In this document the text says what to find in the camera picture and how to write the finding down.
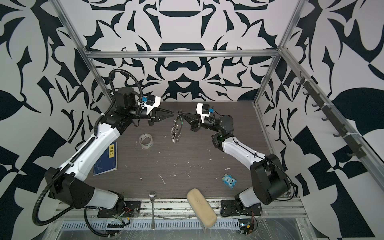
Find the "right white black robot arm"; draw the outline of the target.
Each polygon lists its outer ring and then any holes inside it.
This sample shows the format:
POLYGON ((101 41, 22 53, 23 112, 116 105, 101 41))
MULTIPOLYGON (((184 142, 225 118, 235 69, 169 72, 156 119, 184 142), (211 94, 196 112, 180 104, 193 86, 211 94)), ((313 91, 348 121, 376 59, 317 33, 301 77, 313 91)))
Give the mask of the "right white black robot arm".
POLYGON ((250 208, 260 203, 269 205, 291 189, 290 179, 276 155, 259 153, 234 136, 232 116, 178 112, 178 118, 190 124, 193 132, 201 128, 216 132, 212 135, 214 147, 234 157, 250 171, 252 186, 236 197, 240 206, 250 208))

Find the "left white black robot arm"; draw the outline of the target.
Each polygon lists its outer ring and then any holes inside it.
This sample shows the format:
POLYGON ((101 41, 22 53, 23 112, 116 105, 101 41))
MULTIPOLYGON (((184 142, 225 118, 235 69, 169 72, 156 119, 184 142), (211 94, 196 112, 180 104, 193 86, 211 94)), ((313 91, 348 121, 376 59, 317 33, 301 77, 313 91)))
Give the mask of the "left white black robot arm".
POLYGON ((153 126, 156 122, 174 116, 174 112, 160 108, 160 104, 160 97, 140 97, 131 87, 117 90, 111 108, 101 116, 86 143, 59 168, 50 168, 45 173, 50 197, 75 209, 115 208, 121 195, 92 187, 85 180, 107 148, 134 120, 147 120, 149 126, 153 126))

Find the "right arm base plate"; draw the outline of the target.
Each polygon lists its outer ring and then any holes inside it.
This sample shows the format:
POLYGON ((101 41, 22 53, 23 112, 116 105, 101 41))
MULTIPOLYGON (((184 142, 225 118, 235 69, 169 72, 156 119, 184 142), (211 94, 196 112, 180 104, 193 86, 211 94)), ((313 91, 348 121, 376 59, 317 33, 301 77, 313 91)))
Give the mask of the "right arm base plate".
POLYGON ((261 216, 262 211, 261 204, 244 207, 237 200, 221 200, 220 215, 222 217, 261 216))

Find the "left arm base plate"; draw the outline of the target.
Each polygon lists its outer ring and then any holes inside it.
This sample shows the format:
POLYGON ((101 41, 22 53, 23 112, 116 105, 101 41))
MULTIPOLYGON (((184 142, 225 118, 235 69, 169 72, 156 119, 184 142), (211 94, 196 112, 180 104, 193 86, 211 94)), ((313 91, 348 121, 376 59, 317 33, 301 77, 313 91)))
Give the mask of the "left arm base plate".
POLYGON ((140 208, 140 201, 124 201, 124 203, 118 203, 113 209, 99 209, 97 217, 113 218, 115 215, 119 215, 121 218, 131 218, 140 213, 140 208))

